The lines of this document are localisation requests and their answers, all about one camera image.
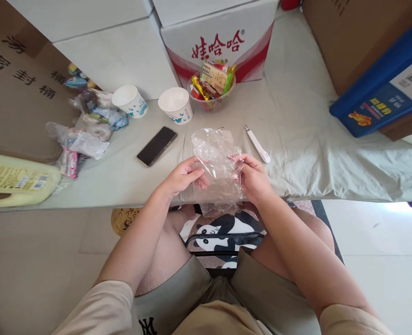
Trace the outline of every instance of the brown cardboard box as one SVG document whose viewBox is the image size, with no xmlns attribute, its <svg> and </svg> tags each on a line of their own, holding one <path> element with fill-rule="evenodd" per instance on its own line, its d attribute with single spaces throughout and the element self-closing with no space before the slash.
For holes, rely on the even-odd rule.
<svg viewBox="0 0 412 335">
<path fill-rule="evenodd" d="M 412 26 L 412 0 L 304 0 L 340 96 Z"/>
<path fill-rule="evenodd" d="M 69 61 L 5 0 L 0 0 L 0 154 L 52 163 L 61 153 L 49 121 L 73 125 Z"/>
<path fill-rule="evenodd" d="M 392 141 L 401 140 L 403 137 L 412 135 L 412 114 L 406 115 L 395 122 L 380 129 L 384 135 Z"/>
</svg>

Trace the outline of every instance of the person's right hand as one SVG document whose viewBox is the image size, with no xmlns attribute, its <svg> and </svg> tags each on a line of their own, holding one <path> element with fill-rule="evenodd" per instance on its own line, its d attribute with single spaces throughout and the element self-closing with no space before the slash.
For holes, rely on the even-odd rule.
<svg viewBox="0 0 412 335">
<path fill-rule="evenodd" d="M 268 197 L 275 196 L 263 164 L 248 154 L 234 158 L 242 164 L 242 186 L 246 198 L 255 206 Z"/>
</svg>

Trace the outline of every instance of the cardboard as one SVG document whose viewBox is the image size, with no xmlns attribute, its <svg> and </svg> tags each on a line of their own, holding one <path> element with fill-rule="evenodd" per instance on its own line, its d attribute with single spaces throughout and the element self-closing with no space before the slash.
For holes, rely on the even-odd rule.
<svg viewBox="0 0 412 335">
<path fill-rule="evenodd" d="M 0 154 L 52 163 L 61 147 L 45 124 L 66 126 L 80 112 L 62 83 L 69 61 L 6 1 L 0 0 Z"/>
<path fill-rule="evenodd" d="M 412 114 L 406 115 L 401 119 L 380 129 L 384 135 L 392 141 L 401 140 L 402 138 L 412 135 Z"/>
<path fill-rule="evenodd" d="M 276 9 L 277 0 L 258 0 L 163 27 L 161 35 L 181 83 L 186 86 L 204 59 L 237 64 L 237 82 L 261 79 Z"/>
<path fill-rule="evenodd" d="M 51 42 L 148 17 L 151 0 L 8 0 Z"/>
<path fill-rule="evenodd" d="M 303 11 L 340 96 L 412 26 L 412 0 L 304 0 Z"/>
<path fill-rule="evenodd" d="M 145 19 L 54 43 L 102 90 L 133 84 L 144 100 L 179 86 L 156 12 Z"/>
</svg>

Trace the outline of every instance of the paper cup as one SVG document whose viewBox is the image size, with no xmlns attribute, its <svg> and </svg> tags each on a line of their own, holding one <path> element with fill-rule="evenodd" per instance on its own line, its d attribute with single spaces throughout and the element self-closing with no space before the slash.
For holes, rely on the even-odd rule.
<svg viewBox="0 0 412 335">
<path fill-rule="evenodd" d="M 119 107 L 133 119 L 143 117 L 149 109 L 149 106 L 137 91 L 136 86 L 132 84 L 117 89 L 111 101 L 113 105 Z"/>
<path fill-rule="evenodd" d="M 173 87 L 162 93 L 159 108 L 177 125 L 186 124 L 193 117 L 189 93 L 181 87 Z"/>
</svg>

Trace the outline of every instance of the blue storage box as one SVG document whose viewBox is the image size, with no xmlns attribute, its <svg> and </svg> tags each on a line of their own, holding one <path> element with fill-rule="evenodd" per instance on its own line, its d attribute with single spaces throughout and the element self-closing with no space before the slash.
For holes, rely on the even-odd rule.
<svg viewBox="0 0 412 335">
<path fill-rule="evenodd" d="M 412 28 L 331 107 L 355 137 L 412 113 Z"/>
</svg>

